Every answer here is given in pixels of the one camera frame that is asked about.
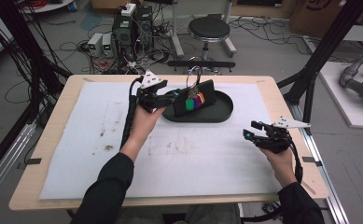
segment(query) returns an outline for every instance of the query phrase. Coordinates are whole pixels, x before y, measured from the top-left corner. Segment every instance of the white robot part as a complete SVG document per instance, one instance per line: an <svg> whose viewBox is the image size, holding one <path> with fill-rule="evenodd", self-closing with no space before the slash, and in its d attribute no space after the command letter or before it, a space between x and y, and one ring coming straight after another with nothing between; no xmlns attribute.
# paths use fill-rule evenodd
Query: white robot part
<svg viewBox="0 0 363 224"><path fill-rule="evenodd" d="M144 74L144 79L141 82L141 89L154 86L158 83L161 83L161 78L157 77L155 74L149 71L149 69L147 69L146 73Z"/></svg>
<svg viewBox="0 0 363 224"><path fill-rule="evenodd" d="M273 124L273 126L278 127L278 128L285 128L285 129L290 129L290 128L310 128L311 124L301 122L301 121L298 121L298 120L294 120L294 119L287 119L287 118L284 118L282 116L282 117L280 117L280 119L278 119Z"/></svg>

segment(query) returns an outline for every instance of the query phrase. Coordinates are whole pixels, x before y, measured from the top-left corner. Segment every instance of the table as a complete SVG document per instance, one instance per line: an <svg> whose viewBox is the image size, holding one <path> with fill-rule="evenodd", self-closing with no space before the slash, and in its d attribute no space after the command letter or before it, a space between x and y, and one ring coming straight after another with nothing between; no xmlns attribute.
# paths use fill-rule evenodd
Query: table
<svg viewBox="0 0 363 224"><path fill-rule="evenodd" d="M169 82L185 82L186 76L160 76ZM37 143L32 158L42 158L40 164L28 165L12 196L9 207L12 210L35 209L68 209L77 208L81 200L39 200L41 189L44 186L48 173L51 156L58 145L66 122L77 102L79 92L85 82L132 82L136 76L93 76L74 75L70 77L64 87L59 102L53 110L49 122ZM256 83L270 119L277 120L280 116L292 118L281 92L278 90L272 77L247 76L203 76L202 81L213 79L215 83ZM290 130L294 142L299 150L300 157L311 157L311 153L304 144L299 130ZM315 163L303 162L304 178L302 185L314 199L328 197L328 190ZM215 195L202 197L158 197L125 199L123 206L168 205L168 204L194 204L194 203L240 203L277 200L276 194L255 195Z"/></svg>

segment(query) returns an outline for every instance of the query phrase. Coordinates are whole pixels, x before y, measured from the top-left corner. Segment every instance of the person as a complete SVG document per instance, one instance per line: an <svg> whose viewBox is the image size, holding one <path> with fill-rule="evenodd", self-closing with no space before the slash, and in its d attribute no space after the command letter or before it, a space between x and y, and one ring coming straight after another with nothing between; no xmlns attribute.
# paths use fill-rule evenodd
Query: person
<svg viewBox="0 0 363 224"><path fill-rule="evenodd" d="M96 182L87 189L82 204L77 209L71 224L115 223L123 204L126 190L133 180L133 164L163 111L164 108L159 108L151 114L147 113L139 105L136 107L130 137L119 153L104 165ZM275 177L283 187L278 194L282 205L284 222L324 223L318 205L297 182L294 176L290 149L278 154L271 153L263 148L261 151L266 155L274 170ZM188 224L213 223L207 222L207 220L213 220L207 218L208 215L195 217L193 215L211 211L218 218L224 214L221 213L224 210L230 212L223 216L229 216L232 220L238 217L239 211L235 204L191 206L188 210L190 213L187 214Z"/></svg>

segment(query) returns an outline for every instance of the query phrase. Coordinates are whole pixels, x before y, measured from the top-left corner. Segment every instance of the control box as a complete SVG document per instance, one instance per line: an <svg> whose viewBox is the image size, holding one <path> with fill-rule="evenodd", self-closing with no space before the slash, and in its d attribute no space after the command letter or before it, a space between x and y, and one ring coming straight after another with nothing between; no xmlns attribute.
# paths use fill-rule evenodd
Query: control box
<svg viewBox="0 0 363 224"><path fill-rule="evenodd" d="M88 47L92 57L100 57L103 53L103 34L94 34L88 42Z"/></svg>
<svg viewBox="0 0 363 224"><path fill-rule="evenodd" d="M103 51L105 57L114 57L115 42L112 38L112 34L103 34Z"/></svg>

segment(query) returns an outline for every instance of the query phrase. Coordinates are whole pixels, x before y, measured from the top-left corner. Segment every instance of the black sleeve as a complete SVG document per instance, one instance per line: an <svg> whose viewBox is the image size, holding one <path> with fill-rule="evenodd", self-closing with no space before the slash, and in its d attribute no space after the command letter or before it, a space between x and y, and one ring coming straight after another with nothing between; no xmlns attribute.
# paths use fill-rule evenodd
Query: black sleeve
<svg viewBox="0 0 363 224"><path fill-rule="evenodd" d="M324 223L320 207L299 183L286 186L278 192L278 195L284 223Z"/></svg>
<svg viewBox="0 0 363 224"><path fill-rule="evenodd" d="M86 191L71 223L115 223L132 183L133 169L133 161L123 153L111 158Z"/></svg>

